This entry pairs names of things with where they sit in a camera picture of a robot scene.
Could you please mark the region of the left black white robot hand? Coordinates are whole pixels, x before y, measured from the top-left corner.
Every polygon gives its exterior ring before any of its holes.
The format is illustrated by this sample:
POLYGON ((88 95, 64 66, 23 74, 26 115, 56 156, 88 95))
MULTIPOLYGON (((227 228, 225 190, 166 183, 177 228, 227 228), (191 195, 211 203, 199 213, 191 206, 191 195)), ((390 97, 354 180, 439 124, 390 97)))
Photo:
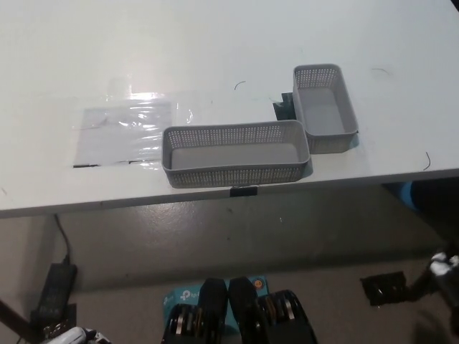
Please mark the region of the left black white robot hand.
POLYGON ((85 343, 88 344, 111 344, 111 341, 107 339, 101 332, 97 330, 84 329, 85 331, 85 343))

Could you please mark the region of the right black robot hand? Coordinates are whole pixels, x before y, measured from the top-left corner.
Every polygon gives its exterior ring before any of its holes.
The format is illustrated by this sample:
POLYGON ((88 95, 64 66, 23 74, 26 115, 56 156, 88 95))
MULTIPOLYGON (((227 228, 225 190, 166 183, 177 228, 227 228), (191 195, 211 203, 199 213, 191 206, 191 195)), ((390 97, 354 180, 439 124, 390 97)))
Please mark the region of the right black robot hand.
POLYGON ((435 277, 447 277, 454 283, 458 283, 458 254, 438 252, 430 260, 430 271, 435 277))

